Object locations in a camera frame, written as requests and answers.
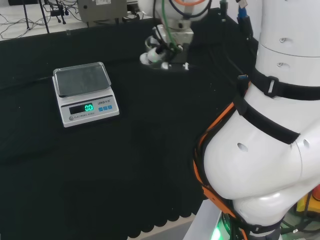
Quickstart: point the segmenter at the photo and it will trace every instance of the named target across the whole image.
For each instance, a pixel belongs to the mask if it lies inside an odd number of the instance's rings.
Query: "blue connector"
[[[238,18],[239,18],[239,19],[244,19],[244,18],[247,17],[247,16],[248,16],[248,14],[247,14],[246,8],[245,8],[245,7],[244,7],[244,8],[241,8],[241,7],[239,6]]]
[[[238,80],[248,80],[248,79],[249,77],[246,74],[238,76]]]

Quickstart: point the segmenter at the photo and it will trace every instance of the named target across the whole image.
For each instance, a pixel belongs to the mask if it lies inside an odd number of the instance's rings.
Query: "black strap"
[[[242,222],[236,218],[233,218],[232,216],[229,216],[229,219],[231,221],[231,224],[236,225],[237,228],[243,229],[247,235],[250,234],[250,232],[254,234],[263,234],[267,232],[271,232],[275,229],[280,229],[280,225],[285,217],[283,217],[280,221],[277,223],[270,225],[270,226],[261,226],[261,225],[250,225],[246,222]]]
[[[300,86],[279,81],[274,76],[265,76],[256,68],[252,72],[251,82],[264,95],[274,98],[276,96],[303,101],[320,100],[320,86]]]
[[[262,115],[250,106],[239,94],[234,98],[233,104],[239,114],[249,123],[280,142],[292,144],[300,135],[299,133],[291,131],[290,129],[287,129]]]

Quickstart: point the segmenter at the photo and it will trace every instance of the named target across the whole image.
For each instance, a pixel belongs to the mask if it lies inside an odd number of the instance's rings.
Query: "table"
[[[140,64],[152,19],[0,42],[3,239],[126,240],[197,213],[203,194],[193,146],[235,94],[208,47],[230,77],[238,75],[220,47],[220,22],[213,9],[193,23],[188,62],[196,67],[188,73]],[[227,26],[229,55],[249,73],[254,60],[238,26]],[[99,61],[119,117],[63,128],[53,70]]]

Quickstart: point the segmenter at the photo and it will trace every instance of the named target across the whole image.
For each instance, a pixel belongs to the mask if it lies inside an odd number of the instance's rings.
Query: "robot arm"
[[[163,23],[155,27],[153,35],[146,40],[148,52],[141,55],[140,61],[163,69],[174,63],[184,64],[193,38],[191,21],[203,18],[211,1],[184,6],[177,3],[179,0],[157,0],[155,4],[152,0],[139,0],[140,9]],[[246,5],[245,0],[236,1],[240,8]],[[318,87],[320,1],[262,1],[256,69],[284,83]],[[241,12],[238,21],[240,27],[250,24]],[[242,31],[250,41],[252,30]],[[283,143],[235,111],[209,141],[203,171],[215,192],[232,200],[234,212],[246,224],[270,229],[268,227],[277,225],[294,203],[320,183],[320,99],[271,98],[254,84],[244,99],[264,117],[300,136],[292,144]],[[259,234],[250,232],[247,236],[249,240],[281,238],[279,229],[275,231],[275,228]]]
[[[212,0],[139,0],[140,9],[148,16],[160,18],[162,23],[152,30],[145,41],[147,52],[140,56],[144,65],[169,69],[174,64],[188,69],[187,54],[194,33],[192,21],[202,19]]]

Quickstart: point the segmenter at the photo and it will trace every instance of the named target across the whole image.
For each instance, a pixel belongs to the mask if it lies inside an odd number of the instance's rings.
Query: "electronic scale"
[[[58,68],[52,80],[65,128],[119,115],[102,62]]]

